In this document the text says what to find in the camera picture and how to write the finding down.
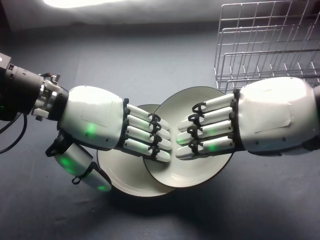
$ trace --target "white plate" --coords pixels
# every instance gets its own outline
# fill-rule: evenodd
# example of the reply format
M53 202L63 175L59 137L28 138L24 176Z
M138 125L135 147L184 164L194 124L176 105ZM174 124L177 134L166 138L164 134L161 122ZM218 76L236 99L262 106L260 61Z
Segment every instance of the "white plate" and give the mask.
M154 113L156 104L139 106ZM137 197L155 197L167 194L175 188L155 180L144 164L142 157L129 155L119 150L97 151L100 167L108 174L111 183L120 191Z
M170 162L158 163L148 159L144 160L145 166L156 180L175 188L191 187L212 178L226 166L231 154L194 160L176 158L176 149L180 147L176 143L176 136L180 133L178 124L193 114L194 105L223 95L222 92L211 87L192 87L171 96L155 111L169 123L172 142Z

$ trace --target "dish rack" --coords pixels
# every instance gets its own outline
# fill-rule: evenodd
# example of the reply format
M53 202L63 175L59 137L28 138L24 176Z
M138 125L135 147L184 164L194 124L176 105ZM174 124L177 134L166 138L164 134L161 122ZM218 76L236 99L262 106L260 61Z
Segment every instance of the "dish rack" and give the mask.
M272 77L320 84L320 12L315 1L224 4L214 73L224 93Z

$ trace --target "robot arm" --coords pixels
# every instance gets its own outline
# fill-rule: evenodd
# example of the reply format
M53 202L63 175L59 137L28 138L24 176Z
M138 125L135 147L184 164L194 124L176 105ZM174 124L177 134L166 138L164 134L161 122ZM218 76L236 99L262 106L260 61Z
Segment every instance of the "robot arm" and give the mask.
M59 75L37 75L10 63L0 53L0 120L11 121L18 113L57 121L58 137L46 151L70 174L101 190L111 181L82 146L97 150L117 149L157 162L169 162L168 123L122 100L117 95L91 86L70 91L59 86Z
M320 149L320 86L276 77L201 102L181 122L176 157L189 160L247 150L261 156Z

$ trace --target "stacked plate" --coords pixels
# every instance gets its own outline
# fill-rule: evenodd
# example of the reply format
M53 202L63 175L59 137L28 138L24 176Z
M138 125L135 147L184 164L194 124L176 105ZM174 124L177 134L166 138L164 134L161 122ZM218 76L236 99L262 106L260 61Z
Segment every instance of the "stacked plate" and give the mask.
M137 197L165 195L176 188L201 184L218 174L228 163L231 154L210 156L194 160L176 158L179 123L193 114L192 107L198 103L224 95L211 87L197 86L182 90L169 97L161 105L149 104L139 108L156 113L170 125L171 161L154 162L118 150L98 151L100 167L108 174L112 185L120 191Z

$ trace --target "metal wire rack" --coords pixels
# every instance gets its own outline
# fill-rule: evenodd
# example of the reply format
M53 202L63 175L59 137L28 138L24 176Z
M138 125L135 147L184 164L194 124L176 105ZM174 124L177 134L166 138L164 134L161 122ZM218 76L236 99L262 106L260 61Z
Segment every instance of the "metal wire rack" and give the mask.
M320 83L320 12L315 1L224 4L214 72L219 90L241 88L272 77Z

